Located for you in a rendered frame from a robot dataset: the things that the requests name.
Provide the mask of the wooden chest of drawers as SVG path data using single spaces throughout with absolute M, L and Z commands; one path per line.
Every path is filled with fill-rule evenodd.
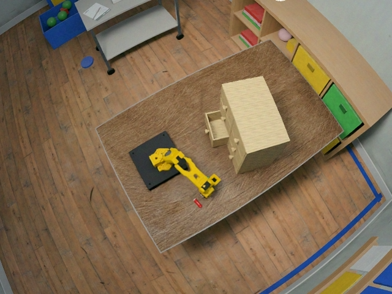
M 290 139 L 263 76 L 222 84 L 219 110 L 222 88 L 246 150 L 236 174 L 272 164 Z

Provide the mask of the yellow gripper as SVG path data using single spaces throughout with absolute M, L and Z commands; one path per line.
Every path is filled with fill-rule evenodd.
M 216 175 L 211 176 L 210 180 L 212 180 L 214 182 L 214 185 L 216 185 L 220 181 L 220 179 Z M 204 195 L 205 197 L 209 197 L 213 191 L 214 191 L 214 189 L 211 187 L 209 192 L 202 194 L 202 195 Z

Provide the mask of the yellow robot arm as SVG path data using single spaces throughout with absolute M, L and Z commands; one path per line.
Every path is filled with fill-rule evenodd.
M 181 151 L 178 151 L 176 148 L 171 148 L 170 150 L 159 148 L 150 157 L 160 172 L 162 170 L 169 170 L 172 165 L 175 164 L 175 168 L 177 168 L 180 173 L 186 176 L 195 186 L 200 188 L 199 191 L 203 194 L 208 192 L 209 188 L 214 184 L 195 166 L 191 159 L 184 157 L 184 154 Z M 168 163 L 166 163 L 166 161 Z M 190 166 L 190 172 L 181 168 L 186 162 Z M 198 176 L 197 179 L 194 178 L 195 174 Z

